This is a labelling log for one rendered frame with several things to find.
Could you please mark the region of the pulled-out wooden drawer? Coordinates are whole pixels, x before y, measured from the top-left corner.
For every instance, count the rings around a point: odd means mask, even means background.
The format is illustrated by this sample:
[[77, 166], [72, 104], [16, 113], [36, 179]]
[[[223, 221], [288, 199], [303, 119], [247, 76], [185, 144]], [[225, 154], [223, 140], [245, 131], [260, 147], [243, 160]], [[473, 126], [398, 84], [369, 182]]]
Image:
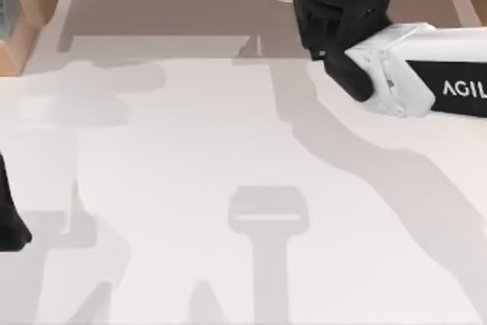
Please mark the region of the pulled-out wooden drawer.
[[0, 77], [20, 75], [59, 0], [0, 0]]

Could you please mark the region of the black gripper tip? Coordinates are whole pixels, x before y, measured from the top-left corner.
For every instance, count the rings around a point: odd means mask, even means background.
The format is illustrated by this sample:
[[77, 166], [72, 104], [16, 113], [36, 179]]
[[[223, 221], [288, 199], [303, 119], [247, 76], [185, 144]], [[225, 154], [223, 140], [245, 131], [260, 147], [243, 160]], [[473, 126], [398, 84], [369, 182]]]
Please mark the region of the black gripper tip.
[[19, 252], [32, 239], [12, 199], [5, 160], [0, 153], [0, 253]]

